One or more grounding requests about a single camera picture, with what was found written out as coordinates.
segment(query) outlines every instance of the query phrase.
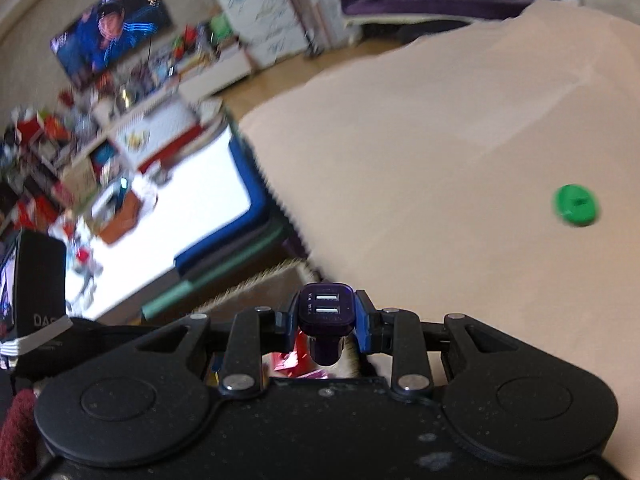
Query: green round object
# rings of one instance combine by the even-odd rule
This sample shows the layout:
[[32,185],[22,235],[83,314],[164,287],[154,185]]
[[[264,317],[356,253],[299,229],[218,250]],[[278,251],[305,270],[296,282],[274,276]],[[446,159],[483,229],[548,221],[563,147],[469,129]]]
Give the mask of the green round object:
[[565,222],[584,227],[596,221],[598,202],[585,187],[569,184],[556,192],[556,213]]

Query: red candy wrapper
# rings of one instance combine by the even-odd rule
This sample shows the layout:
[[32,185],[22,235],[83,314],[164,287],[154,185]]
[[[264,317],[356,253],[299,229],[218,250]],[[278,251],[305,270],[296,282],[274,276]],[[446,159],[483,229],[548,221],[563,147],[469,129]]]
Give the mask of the red candy wrapper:
[[311,360],[306,345],[306,336],[298,331],[293,352],[271,354],[271,364],[275,372],[280,372],[288,378],[296,378],[316,370],[316,364]]

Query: person on television screen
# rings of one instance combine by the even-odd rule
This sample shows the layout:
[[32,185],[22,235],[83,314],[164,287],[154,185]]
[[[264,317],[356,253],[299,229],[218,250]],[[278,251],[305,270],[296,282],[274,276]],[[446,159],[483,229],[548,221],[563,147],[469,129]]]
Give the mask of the person on television screen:
[[155,34],[158,31],[155,23],[140,20],[156,12],[158,6],[145,6],[127,16],[119,2],[111,1],[99,6],[95,19],[100,36],[98,45],[92,45],[91,52],[94,72],[104,70],[109,63],[135,47],[141,40]]

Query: screen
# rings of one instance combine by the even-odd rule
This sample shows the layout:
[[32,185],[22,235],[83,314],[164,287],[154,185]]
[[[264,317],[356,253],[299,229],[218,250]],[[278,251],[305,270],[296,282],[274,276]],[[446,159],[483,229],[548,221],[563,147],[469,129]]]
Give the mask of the screen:
[[99,0],[51,49],[76,88],[83,89],[119,57],[171,25],[162,0]]
[[14,328],[14,247],[0,269],[0,338]]

